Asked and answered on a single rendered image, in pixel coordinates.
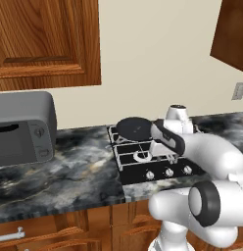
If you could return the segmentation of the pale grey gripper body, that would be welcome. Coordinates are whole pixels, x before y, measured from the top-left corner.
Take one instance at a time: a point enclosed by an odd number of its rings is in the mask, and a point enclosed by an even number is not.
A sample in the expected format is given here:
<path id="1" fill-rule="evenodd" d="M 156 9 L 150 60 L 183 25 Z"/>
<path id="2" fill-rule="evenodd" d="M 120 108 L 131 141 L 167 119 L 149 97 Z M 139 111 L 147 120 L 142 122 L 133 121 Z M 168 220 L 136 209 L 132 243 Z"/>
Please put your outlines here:
<path id="1" fill-rule="evenodd" d="M 168 147 L 162 143 L 156 142 L 155 140 L 151 141 L 149 152 L 153 157 L 172 154 L 172 151 Z"/>

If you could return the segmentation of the black round pan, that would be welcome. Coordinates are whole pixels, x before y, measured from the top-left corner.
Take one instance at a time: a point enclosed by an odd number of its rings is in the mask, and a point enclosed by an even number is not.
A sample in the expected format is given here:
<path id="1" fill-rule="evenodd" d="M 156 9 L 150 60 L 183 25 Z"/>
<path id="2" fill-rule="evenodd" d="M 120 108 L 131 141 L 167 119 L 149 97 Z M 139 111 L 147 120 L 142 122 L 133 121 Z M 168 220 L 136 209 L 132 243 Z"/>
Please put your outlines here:
<path id="1" fill-rule="evenodd" d="M 129 117 L 117 123 L 118 134 L 132 141 L 144 141 L 151 137 L 152 123 L 144 118 Z"/>

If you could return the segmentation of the black hob with grates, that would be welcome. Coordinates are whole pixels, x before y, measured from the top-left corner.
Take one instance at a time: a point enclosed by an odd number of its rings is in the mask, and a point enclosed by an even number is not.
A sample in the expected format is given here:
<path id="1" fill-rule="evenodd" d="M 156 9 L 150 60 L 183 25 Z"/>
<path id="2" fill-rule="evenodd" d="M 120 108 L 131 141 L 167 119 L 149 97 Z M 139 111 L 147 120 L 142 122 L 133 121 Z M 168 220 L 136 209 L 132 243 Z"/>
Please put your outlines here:
<path id="1" fill-rule="evenodd" d="M 109 125 L 107 131 L 123 185 L 183 176 L 201 176 L 205 173 L 199 166 L 184 157 L 178 157 L 174 152 L 153 157 L 149 152 L 152 139 L 141 142 L 124 139 L 114 125 Z M 192 169 L 191 175 L 183 171 L 185 166 Z M 167 168 L 173 170 L 173 176 L 166 176 Z M 146 178 L 149 171 L 155 175 L 152 180 Z"/>

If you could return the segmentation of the wooden base cupboard door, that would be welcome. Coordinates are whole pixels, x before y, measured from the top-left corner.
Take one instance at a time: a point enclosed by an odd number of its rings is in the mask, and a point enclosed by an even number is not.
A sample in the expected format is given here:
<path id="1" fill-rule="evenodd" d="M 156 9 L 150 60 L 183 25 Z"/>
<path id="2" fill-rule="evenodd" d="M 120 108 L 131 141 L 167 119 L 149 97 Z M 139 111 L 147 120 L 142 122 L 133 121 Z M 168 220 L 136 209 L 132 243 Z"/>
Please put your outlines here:
<path id="1" fill-rule="evenodd" d="M 161 228 L 149 213 L 148 201 L 114 205 L 111 213 L 112 251 L 148 251 Z"/>

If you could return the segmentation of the wooden drawer front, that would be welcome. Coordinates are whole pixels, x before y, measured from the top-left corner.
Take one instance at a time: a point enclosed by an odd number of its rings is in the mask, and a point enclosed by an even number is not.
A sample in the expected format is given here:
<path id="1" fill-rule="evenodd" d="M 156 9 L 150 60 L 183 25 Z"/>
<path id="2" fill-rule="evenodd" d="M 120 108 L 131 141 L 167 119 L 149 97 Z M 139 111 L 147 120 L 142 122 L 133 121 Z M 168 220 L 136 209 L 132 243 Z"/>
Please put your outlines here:
<path id="1" fill-rule="evenodd" d="M 0 242 L 0 251 L 36 251 L 71 239 L 96 239 L 101 251 L 111 251 L 109 207 L 0 224 L 0 235 L 14 233 L 19 226 L 24 229 L 25 237 Z"/>

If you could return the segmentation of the grey microwave oven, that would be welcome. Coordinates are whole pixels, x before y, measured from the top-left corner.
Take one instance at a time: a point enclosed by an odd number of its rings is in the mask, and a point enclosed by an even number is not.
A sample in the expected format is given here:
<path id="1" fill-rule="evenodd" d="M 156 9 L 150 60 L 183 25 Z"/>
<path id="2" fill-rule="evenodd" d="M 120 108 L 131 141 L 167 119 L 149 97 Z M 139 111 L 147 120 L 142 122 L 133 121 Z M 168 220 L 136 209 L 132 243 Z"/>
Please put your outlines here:
<path id="1" fill-rule="evenodd" d="M 46 91 L 0 94 L 0 167 L 50 161 L 57 118 Z"/>

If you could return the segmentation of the grey wall socket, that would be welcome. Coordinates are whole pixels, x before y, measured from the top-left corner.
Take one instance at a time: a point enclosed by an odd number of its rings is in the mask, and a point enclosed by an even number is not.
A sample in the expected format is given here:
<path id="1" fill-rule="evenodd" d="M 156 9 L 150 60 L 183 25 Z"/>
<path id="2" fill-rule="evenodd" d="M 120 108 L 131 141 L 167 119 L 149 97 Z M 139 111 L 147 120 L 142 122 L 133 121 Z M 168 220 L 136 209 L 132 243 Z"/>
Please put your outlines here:
<path id="1" fill-rule="evenodd" d="M 237 82 L 233 91 L 232 99 L 241 100 L 243 97 L 243 82 Z"/>

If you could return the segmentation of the dark wooden wall cupboard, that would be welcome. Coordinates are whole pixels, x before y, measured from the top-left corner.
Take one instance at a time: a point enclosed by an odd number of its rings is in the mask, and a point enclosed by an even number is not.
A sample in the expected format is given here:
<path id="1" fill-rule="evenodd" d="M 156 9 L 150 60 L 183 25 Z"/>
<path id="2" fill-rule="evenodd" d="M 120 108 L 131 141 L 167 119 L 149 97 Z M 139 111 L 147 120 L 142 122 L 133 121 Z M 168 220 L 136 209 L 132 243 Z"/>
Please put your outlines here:
<path id="1" fill-rule="evenodd" d="M 243 72 L 243 0 L 222 0 L 211 56 Z"/>

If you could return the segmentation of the wooden wall cupboard door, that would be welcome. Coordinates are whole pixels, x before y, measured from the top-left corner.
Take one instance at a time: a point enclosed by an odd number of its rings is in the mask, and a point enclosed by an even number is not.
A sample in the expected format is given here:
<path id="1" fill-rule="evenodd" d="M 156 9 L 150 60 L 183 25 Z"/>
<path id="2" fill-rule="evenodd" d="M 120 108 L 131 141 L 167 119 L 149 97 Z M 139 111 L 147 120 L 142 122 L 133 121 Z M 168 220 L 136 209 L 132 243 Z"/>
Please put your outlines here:
<path id="1" fill-rule="evenodd" d="M 0 0 L 0 91 L 100 83 L 98 0 Z"/>

